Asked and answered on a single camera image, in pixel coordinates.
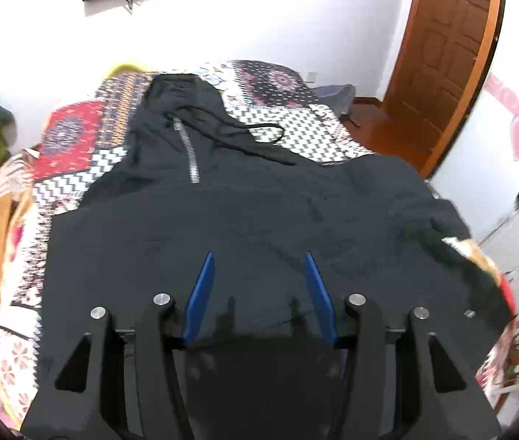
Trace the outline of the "black hooded sweatshirt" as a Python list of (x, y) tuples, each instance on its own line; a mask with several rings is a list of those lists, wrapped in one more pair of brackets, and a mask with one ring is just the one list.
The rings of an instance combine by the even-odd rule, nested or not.
[[(219, 91), (162, 74), (127, 153), (52, 218), (34, 439), (495, 439), (475, 371), (510, 321), (408, 163), (259, 142)], [(184, 309), (205, 256), (198, 337)], [(311, 252), (336, 315), (321, 336)]]

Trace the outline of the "brown wooden door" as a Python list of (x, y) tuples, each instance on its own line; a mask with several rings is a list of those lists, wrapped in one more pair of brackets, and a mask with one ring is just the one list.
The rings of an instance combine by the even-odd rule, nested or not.
[(413, 0), (382, 102), (420, 154), (427, 178), (455, 139), (483, 81), (501, 0)]

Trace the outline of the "colourful patchwork bedspread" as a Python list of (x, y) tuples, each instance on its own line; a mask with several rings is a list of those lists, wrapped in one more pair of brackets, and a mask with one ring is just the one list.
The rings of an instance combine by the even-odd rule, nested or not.
[[(276, 132), (258, 124), (274, 122), (286, 131), (281, 147), (315, 162), (370, 152), (289, 67), (234, 60), (188, 71), (212, 84), (227, 113), (251, 125), (261, 142)], [(0, 168), (0, 196), (19, 195), (22, 202), (10, 225), (22, 236), (10, 236), (6, 244), (0, 304), (0, 398), (14, 429), (20, 429), (37, 392), (39, 309), (52, 217), (78, 207), (89, 186), (123, 158), (129, 118), (154, 76), (148, 71), (104, 80), (96, 91), (101, 109), (89, 99), (56, 110), (38, 156), (31, 162), (14, 156)]]

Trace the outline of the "white sliding wardrobe door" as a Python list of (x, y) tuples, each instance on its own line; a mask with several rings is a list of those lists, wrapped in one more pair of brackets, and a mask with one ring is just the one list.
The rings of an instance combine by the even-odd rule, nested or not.
[(505, 0), (482, 90), (430, 179), (483, 241), (509, 216), (519, 191), (519, 0)]

